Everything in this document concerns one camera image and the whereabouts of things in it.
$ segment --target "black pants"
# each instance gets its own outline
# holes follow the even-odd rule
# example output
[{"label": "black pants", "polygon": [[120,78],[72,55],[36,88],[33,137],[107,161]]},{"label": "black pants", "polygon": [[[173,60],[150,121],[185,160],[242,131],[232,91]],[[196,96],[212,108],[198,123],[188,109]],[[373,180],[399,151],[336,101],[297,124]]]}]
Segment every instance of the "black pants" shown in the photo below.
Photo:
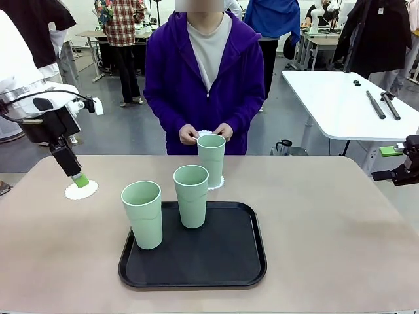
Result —
[{"label": "black pants", "polygon": [[278,41],[259,41],[262,49],[263,65],[264,65],[264,98],[268,99],[270,85],[272,84],[272,75],[274,74],[276,49]]},{"label": "black pants", "polygon": [[133,97],[139,97],[136,68],[132,46],[112,47],[114,61],[119,70],[119,78],[122,86],[122,95],[125,103],[131,103]]}]

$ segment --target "blue jacket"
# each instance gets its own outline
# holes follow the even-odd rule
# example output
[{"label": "blue jacket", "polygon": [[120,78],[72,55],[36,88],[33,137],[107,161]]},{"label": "blue jacket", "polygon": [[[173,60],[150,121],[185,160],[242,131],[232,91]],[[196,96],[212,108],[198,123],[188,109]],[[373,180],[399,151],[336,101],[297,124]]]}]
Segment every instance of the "blue jacket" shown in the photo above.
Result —
[{"label": "blue jacket", "polygon": [[297,0],[250,0],[244,22],[264,37],[291,32],[291,44],[300,39],[300,6]]}]

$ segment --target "white paper coaster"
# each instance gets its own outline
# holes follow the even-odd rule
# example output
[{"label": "white paper coaster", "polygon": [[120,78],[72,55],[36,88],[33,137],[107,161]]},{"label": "white paper coaster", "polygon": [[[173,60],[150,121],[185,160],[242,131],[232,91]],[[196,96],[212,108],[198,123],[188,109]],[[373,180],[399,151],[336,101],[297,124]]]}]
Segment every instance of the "white paper coaster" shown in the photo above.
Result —
[{"label": "white paper coaster", "polygon": [[201,137],[204,135],[212,134],[212,132],[208,130],[201,130],[201,131],[198,131],[198,134],[199,134],[199,137]]},{"label": "white paper coaster", "polygon": [[221,182],[219,186],[214,186],[213,188],[208,188],[208,190],[217,190],[218,188],[221,188],[224,185],[224,177],[221,176]]},{"label": "white paper coaster", "polygon": [[71,200],[81,200],[91,196],[98,189],[98,184],[95,181],[89,180],[89,184],[78,188],[75,183],[65,189],[65,196]]}]

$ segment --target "plaid shirt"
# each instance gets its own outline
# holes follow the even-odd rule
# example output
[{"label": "plaid shirt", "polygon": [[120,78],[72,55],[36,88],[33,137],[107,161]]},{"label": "plaid shirt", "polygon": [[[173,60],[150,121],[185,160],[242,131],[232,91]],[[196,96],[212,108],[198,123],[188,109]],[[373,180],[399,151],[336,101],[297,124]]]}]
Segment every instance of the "plaid shirt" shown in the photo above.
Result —
[{"label": "plaid shirt", "polygon": [[135,43],[134,15],[142,15],[142,0],[113,0],[113,15],[106,23],[106,35],[111,46],[125,47]]}]

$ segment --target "hanging coat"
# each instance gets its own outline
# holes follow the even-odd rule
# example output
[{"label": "hanging coat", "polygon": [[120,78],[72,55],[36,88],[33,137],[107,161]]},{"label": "hanging coat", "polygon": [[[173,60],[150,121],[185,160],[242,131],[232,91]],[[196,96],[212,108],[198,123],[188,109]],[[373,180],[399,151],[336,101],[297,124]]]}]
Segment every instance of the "hanging coat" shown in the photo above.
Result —
[{"label": "hanging coat", "polygon": [[374,72],[404,68],[406,47],[410,48],[412,41],[403,0],[358,0],[348,14],[334,60],[346,57],[351,36],[362,19],[367,1],[371,1],[371,5],[350,70],[368,77]]}]

